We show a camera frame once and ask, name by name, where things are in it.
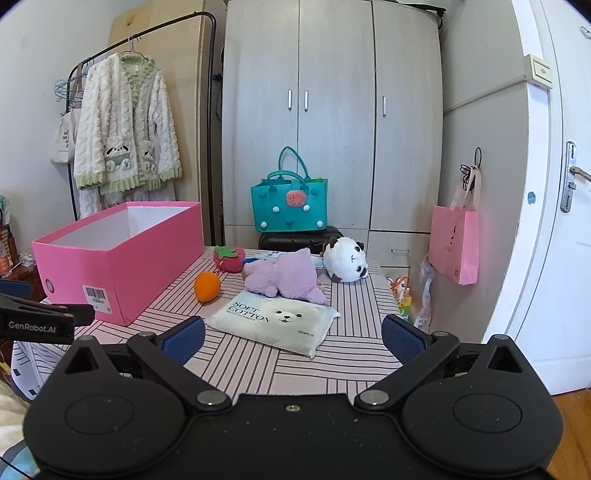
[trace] clothes rack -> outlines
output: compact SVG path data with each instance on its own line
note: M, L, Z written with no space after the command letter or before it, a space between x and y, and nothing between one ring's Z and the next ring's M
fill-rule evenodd
M214 47L215 47L215 38L216 38L216 17L214 17L210 12L193 12L192 14L185 15L183 17L178 17L173 20L169 20L167 22L161 23L160 25L156 25L154 27L148 28L142 32L136 33L131 35L129 38L121 40L104 50L94 54L92 57L88 57L87 59L83 60L79 65L84 66L87 63L91 62L92 60L104 55L105 53L113 50L114 48L120 47L121 45L126 44L129 41L132 41L138 37L143 37L144 35L151 33L155 30L159 30L160 28L168 27L169 25L174 25L175 23L182 22L184 20L189 20L190 18L195 17L207 17L211 20L212 23L212 32L209 41L209 61L207 64L207 119L206 119L206 156L207 156L207 198L208 198L208 207L209 207L209 228L211 230L211 239L212 244L215 245L215 219L213 217L213 185L212 185L212 81L213 81L213 55L214 55ZM69 82L72 80L72 76L74 72L78 69L76 65L72 71L70 72L70 76L68 78ZM66 113L70 111L70 91L68 90L66 94ZM72 166L68 164L68 177L70 181L70 195L72 197L72 209L74 211L74 219L78 220L78 212L76 210L76 200L74 195L74 182L72 178Z

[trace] teal tote bag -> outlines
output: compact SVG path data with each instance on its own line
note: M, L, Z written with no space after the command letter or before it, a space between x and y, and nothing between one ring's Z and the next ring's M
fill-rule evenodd
M282 158L287 150L294 153L305 177L283 170ZM278 170L251 187L256 229L261 233L325 229L327 189L328 180L311 179L306 164L297 152L285 147L279 154Z

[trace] strawberry plush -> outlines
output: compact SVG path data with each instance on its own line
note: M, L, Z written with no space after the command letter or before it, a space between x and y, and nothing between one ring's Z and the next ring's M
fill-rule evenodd
M230 273L240 273L244 267L246 253L240 247L216 247L213 252L213 261L218 270Z

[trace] panda plush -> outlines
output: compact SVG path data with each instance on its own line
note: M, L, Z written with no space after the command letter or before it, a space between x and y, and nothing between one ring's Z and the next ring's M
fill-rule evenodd
M324 267L333 282L354 282L368 276L363 243L342 236L331 237L324 246Z

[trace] door lock plate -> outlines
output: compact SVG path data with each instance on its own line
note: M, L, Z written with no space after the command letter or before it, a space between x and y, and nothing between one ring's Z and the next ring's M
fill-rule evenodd
M562 199L560 201L560 210L564 213L570 212L574 191L577 188L577 184L574 182L574 173L570 171L570 167L576 166L576 163L577 146L573 142L566 142L566 154L564 158L562 178Z

